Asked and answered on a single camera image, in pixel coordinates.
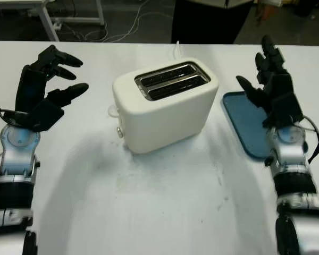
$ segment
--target table surface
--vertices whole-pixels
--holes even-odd
[[[49,42],[0,42],[0,107],[14,108],[24,65]],[[70,67],[89,90],[41,134],[33,199],[39,254],[276,254],[275,192],[268,168],[244,152],[221,104],[236,75],[256,84],[258,45],[181,45],[220,88],[200,134],[133,155],[109,117],[112,83],[172,60],[174,45],[55,43],[83,60]],[[304,113],[319,128],[319,47],[281,46]],[[47,90],[73,81],[52,79]],[[4,123],[0,120],[0,130]],[[315,135],[307,133],[310,148]],[[312,163],[319,190],[319,156]]]

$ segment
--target white plastic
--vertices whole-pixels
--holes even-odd
[[[142,95],[135,77],[183,62],[196,63],[211,81],[156,101],[147,100]],[[205,125],[218,87],[213,72],[194,58],[171,61],[117,78],[113,84],[113,96],[119,111],[119,128],[129,149],[143,154],[199,133]]]

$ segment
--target person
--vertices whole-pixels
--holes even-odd
[[[171,42],[232,44],[254,0],[177,0]],[[267,19],[282,0],[258,0],[257,21]]]

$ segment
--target floor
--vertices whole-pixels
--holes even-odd
[[[80,4],[77,0],[74,10],[72,2],[57,0],[47,5],[52,16],[95,16],[94,1],[90,5]],[[104,11],[107,31],[98,25],[63,25],[58,31],[61,41],[96,41],[123,43],[169,43],[174,0],[149,0],[141,7],[136,21],[137,9],[144,0],[118,0],[117,8],[112,3],[109,11]],[[261,37],[270,34],[277,44],[319,45],[319,8],[312,15],[300,18],[293,13],[293,8],[283,7],[261,26],[256,25],[255,7],[253,7],[242,27],[235,43],[257,44]],[[48,40],[38,17],[27,17],[26,11],[1,11],[0,40]]]

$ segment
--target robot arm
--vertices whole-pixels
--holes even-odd
[[[293,91],[290,74],[283,68],[283,57],[270,38],[262,40],[264,56],[255,57],[258,82],[255,89],[245,78],[237,80],[248,99],[262,107],[267,119],[267,143],[271,155],[266,159],[278,195],[276,241],[280,255],[319,255],[319,194],[312,180],[309,164],[319,153],[319,131],[303,115]],[[306,159],[305,129],[299,126],[304,118],[311,121],[318,137],[318,146]]]
[[[37,254],[36,234],[26,228],[33,223],[31,203],[40,167],[35,150],[40,132],[63,116],[61,107],[88,89],[87,84],[80,83],[53,90],[44,98],[46,82],[53,76],[75,79],[59,64],[80,67],[82,61],[49,46],[36,62],[23,68],[15,111],[0,109],[0,117],[7,123],[0,134],[0,254]]]

